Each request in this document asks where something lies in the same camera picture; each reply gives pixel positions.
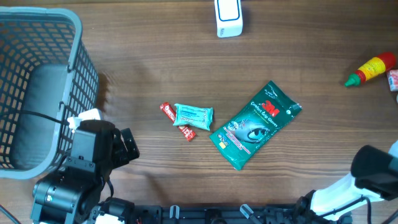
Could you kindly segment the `red Nescafe coffee stick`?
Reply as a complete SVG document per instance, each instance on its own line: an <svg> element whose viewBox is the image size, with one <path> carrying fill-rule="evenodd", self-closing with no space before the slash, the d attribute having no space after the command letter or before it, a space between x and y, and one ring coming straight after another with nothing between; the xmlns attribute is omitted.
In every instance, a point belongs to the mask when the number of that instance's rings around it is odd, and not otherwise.
<svg viewBox="0 0 398 224"><path fill-rule="evenodd" d="M163 111L173 123L175 122L177 114L168 102L162 103L160 105L160 110ZM186 125L177 126L177 128L187 141L191 141L196 136L196 133Z"/></svg>

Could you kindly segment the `mint green tissue pack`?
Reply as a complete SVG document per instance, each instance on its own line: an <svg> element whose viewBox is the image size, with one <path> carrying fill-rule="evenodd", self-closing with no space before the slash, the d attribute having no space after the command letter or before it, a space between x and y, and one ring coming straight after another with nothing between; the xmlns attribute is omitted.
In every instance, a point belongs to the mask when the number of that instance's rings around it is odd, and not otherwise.
<svg viewBox="0 0 398 224"><path fill-rule="evenodd" d="M177 109L174 126L190 125L210 131L210 126L213 122L213 108L199 108L178 103L174 104L174 106Z"/></svg>

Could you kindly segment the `green 3M gloves package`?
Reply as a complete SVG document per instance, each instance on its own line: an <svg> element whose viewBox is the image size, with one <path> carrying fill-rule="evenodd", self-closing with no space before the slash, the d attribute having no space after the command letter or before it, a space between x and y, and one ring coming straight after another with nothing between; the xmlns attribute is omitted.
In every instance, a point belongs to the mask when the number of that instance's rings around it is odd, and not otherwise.
<svg viewBox="0 0 398 224"><path fill-rule="evenodd" d="M221 155L236 169L244 165L302 110L269 81L233 118L210 135Z"/></svg>

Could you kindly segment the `red sauce bottle green cap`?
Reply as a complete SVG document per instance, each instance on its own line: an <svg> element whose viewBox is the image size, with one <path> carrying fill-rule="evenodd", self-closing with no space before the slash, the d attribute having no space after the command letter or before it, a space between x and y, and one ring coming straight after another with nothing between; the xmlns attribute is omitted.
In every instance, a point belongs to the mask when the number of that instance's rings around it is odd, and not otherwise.
<svg viewBox="0 0 398 224"><path fill-rule="evenodd" d="M396 65L397 59L392 52L381 53L352 73L345 82L345 87L360 86L367 81L388 72Z"/></svg>

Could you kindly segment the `orange white snack packet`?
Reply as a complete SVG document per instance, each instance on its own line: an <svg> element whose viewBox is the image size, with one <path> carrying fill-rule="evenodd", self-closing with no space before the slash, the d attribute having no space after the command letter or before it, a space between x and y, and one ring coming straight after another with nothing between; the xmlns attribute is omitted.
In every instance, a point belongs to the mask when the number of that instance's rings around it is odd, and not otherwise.
<svg viewBox="0 0 398 224"><path fill-rule="evenodd" d="M398 70L389 70L387 72L387 80L390 91L398 91Z"/></svg>

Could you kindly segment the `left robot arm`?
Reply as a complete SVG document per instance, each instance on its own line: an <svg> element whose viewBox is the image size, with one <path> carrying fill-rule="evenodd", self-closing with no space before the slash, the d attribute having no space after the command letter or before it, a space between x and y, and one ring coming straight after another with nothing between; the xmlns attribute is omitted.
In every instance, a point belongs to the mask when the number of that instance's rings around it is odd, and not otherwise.
<svg viewBox="0 0 398 224"><path fill-rule="evenodd" d="M104 120L82 121L72 148L60 165L34 186L34 223L83 223L111 185L114 169L140 153L129 128L118 129Z"/></svg>

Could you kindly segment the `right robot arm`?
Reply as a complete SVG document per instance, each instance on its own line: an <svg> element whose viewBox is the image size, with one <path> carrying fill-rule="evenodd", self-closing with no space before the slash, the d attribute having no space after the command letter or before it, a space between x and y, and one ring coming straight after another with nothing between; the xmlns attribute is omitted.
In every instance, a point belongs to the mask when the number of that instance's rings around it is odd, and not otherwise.
<svg viewBox="0 0 398 224"><path fill-rule="evenodd" d="M350 172L331 186L310 193L305 212L310 221L337 221L344 214L397 198L397 143L388 152L363 146L354 156Z"/></svg>

